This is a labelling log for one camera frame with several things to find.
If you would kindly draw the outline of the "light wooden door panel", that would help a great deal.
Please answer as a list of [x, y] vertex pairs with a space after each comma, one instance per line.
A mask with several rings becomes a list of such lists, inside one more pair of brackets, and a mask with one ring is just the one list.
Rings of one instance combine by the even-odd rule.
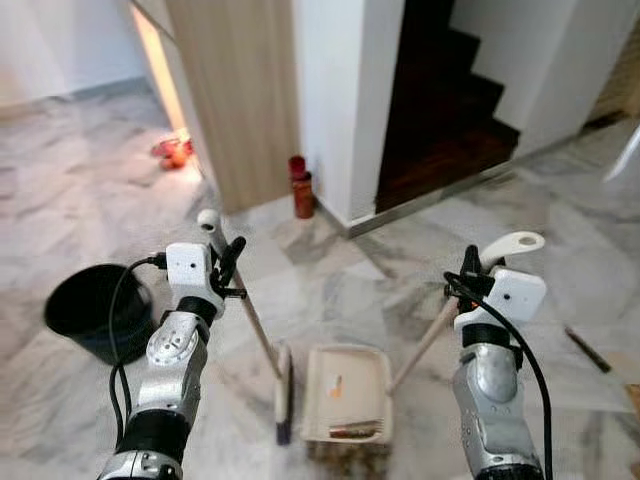
[[285, 161], [301, 152], [293, 0], [116, 1], [220, 210], [291, 195]]

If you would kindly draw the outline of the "wooden handled broom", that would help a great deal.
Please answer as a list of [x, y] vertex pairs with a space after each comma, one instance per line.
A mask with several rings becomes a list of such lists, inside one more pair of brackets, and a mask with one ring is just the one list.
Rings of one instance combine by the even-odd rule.
[[[219, 269], [220, 255], [224, 248], [232, 241], [228, 241], [223, 228], [221, 214], [218, 210], [205, 209], [197, 215], [198, 228], [209, 239], [212, 252], [215, 253], [215, 269]], [[247, 289], [242, 275], [243, 287]], [[292, 428], [294, 422], [294, 365], [291, 356], [291, 347], [284, 342], [271, 343], [261, 323], [259, 310], [257, 310], [250, 294], [248, 300], [241, 300], [244, 314], [250, 320], [257, 342], [269, 361], [271, 372], [275, 376], [273, 415], [276, 425], [276, 444], [289, 445], [292, 443]]]

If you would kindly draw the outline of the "black plastic bucket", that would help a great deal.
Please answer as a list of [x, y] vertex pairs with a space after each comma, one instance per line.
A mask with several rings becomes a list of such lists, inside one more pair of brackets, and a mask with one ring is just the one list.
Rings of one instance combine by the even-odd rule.
[[44, 319], [52, 332], [106, 365], [145, 355], [157, 328], [150, 291], [119, 264], [93, 265], [68, 276], [47, 298]]

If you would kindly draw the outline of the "red orange floor ornaments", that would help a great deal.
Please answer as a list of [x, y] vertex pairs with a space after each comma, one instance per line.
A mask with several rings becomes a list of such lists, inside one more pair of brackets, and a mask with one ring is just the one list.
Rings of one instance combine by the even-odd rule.
[[175, 134], [156, 142], [148, 152], [164, 172], [177, 172], [191, 163], [195, 146], [188, 134]]

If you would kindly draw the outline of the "thin dark brown bar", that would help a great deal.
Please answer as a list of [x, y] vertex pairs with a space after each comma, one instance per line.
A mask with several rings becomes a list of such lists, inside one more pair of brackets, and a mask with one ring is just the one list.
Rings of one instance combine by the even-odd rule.
[[613, 371], [612, 365], [609, 364], [609, 362], [605, 360], [600, 353], [596, 352], [593, 347], [590, 347], [590, 344], [586, 343], [585, 339], [581, 338], [581, 335], [577, 334], [571, 326], [564, 326], [563, 332], [568, 338], [570, 338], [571, 342], [579, 348], [582, 355], [588, 357], [588, 360], [596, 367], [596, 369], [604, 372], [604, 374], [608, 374], [608, 372]]

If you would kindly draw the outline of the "dark wooden staircase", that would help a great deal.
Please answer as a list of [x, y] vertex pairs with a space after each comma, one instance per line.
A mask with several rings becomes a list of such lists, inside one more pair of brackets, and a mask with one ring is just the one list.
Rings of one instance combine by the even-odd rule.
[[376, 212], [507, 163], [521, 133], [497, 118], [506, 87], [474, 72], [483, 41], [451, 26], [456, 0], [404, 0]]

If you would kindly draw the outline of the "beige long handled dustpan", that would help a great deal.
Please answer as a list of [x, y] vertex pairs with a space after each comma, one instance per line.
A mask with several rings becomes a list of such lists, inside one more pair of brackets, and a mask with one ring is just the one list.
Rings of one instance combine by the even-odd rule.
[[[506, 257], [538, 251], [545, 246], [543, 236], [530, 230], [517, 230], [495, 239], [479, 250], [485, 274], [507, 268]], [[389, 444], [393, 434], [393, 394], [406, 379], [445, 326], [453, 326], [454, 317], [468, 307], [451, 297], [436, 315], [428, 333], [420, 339], [411, 361], [396, 374], [390, 360], [380, 349], [358, 344], [328, 344], [312, 348], [303, 389], [301, 438], [307, 442], [332, 444]], [[384, 422], [383, 434], [370, 440], [330, 440], [329, 426], [366, 420]]]

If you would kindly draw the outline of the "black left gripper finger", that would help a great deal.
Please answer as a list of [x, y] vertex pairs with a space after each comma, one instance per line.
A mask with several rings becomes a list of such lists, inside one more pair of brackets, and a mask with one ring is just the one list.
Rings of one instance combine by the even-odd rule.
[[239, 257], [241, 257], [246, 246], [247, 239], [239, 236], [224, 248], [224, 253], [221, 253], [219, 262], [219, 283], [232, 283], [236, 279]]

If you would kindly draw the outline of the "bronze brown tube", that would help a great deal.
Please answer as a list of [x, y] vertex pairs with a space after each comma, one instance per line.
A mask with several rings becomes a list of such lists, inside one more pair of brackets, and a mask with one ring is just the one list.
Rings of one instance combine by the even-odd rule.
[[326, 436], [330, 440], [370, 440], [383, 434], [384, 425], [381, 420], [344, 422], [329, 426]]

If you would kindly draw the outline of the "red brown bottle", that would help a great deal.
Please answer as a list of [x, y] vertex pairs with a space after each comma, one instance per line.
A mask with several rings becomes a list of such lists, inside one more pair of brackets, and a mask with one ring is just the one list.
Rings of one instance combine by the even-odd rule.
[[315, 197], [312, 189], [312, 175], [307, 169], [305, 157], [294, 155], [288, 161], [291, 174], [294, 216], [298, 219], [311, 219], [315, 214]]

